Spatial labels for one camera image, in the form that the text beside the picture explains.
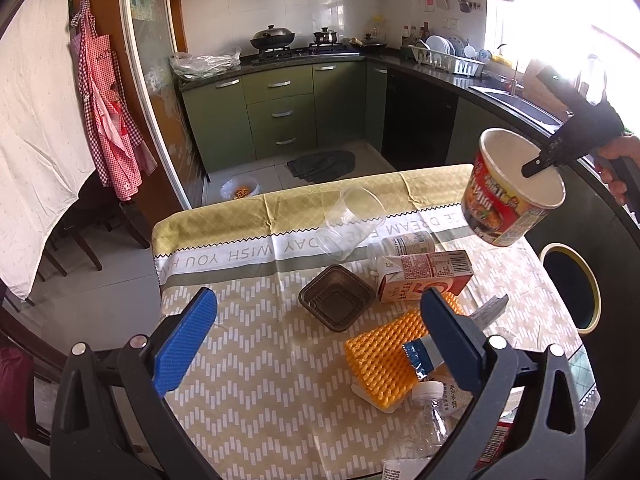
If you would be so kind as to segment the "person's hand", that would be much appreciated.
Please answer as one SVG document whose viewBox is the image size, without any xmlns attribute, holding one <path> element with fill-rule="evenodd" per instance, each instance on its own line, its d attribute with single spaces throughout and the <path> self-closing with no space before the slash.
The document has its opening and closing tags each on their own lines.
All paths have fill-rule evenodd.
<svg viewBox="0 0 640 480">
<path fill-rule="evenodd" d="M 640 140 L 636 136 L 618 136 L 611 140 L 599 150 L 601 158 L 614 160 L 620 157 L 631 158 L 636 165 L 640 164 Z M 614 196 L 620 205 L 626 204 L 627 185 L 616 177 L 616 174 L 604 168 L 598 162 L 596 163 L 597 173 L 601 181 L 608 187 L 610 193 Z"/>
</svg>

